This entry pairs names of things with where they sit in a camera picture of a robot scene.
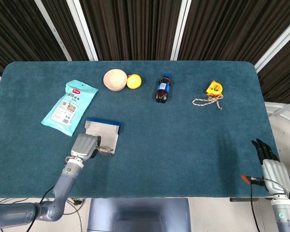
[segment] dark curtain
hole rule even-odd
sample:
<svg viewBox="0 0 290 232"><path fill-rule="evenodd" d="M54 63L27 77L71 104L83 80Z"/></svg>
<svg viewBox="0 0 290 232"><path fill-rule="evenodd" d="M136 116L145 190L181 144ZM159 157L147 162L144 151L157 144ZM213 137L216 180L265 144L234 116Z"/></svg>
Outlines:
<svg viewBox="0 0 290 232"><path fill-rule="evenodd" d="M72 60L88 60L66 0L42 0Z"/></svg>
<svg viewBox="0 0 290 232"><path fill-rule="evenodd" d="M289 24L290 0L192 0L178 59L255 64Z"/></svg>
<svg viewBox="0 0 290 232"><path fill-rule="evenodd" d="M181 0L81 0L99 60L169 60Z"/></svg>
<svg viewBox="0 0 290 232"><path fill-rule="evenodd" d="M290 103L290 41L258 75L265 101Z"/></svg>
<svg viewBox="0 0 290 232"><path fill-rule="evenodd" d="M0 0L0 75L24 60L66 58L33 0Z"/></svg>

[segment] plastic bag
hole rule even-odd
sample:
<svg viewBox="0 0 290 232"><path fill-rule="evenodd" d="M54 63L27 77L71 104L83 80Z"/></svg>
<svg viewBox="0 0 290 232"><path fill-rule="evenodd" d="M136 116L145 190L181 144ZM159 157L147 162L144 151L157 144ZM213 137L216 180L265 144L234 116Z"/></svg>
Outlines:
<svg viewBox="0 0 290 232"><path fill-rule="evenodd" d="M66 94L59 99L41 122L72 136L84 111L98 92L83 82L73 80L66 84Z"/></svg>

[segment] soda bottle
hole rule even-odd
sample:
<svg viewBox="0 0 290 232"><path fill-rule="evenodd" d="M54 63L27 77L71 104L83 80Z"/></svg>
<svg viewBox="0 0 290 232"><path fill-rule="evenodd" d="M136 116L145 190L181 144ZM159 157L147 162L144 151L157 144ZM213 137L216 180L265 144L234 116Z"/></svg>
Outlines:
<svg viewBox="0 0 290 232"><path fill-rule="evenodd" d="M171 80L170 74L165 73L159 81L158 90L155 95L156 102L165 103L168 100L168 94L170 91Z"/></svg>

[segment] gray robot arm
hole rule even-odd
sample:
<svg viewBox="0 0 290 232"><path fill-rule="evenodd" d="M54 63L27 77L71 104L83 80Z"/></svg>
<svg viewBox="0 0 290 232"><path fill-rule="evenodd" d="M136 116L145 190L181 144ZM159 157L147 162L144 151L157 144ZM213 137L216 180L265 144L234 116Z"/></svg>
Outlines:
<svg viewBox="0 0 290 232"><path fill-rule="evenodd" d="M52 202L0 204L0 229L21 226L33 220L57 221L64 212L68 195L83 168L83 162L93 158L97 153L100 138L79 134L68 157L67 164L57 180Z"/></svg>
<svg viewBox="0 0 290 232"><path fill-rule="evenodd" d="M290 232L290 178L284 163L273 154L269 145L260 139L252 141L263 170L262 178L250 177L250 182L265 182L266 188L273 195L271 205L279 232Z"/></svg>

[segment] yellow fruit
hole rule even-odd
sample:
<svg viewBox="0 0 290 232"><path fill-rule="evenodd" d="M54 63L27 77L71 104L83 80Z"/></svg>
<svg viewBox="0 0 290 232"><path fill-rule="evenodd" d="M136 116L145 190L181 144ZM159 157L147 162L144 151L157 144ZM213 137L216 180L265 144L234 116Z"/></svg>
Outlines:
<svg viewBox="0 0 290 232"><path fill-rule="evenodd" d="M132 74L128 76L127 86L131 89L135 89L141 86L142 79L138 74Z"/></svg>

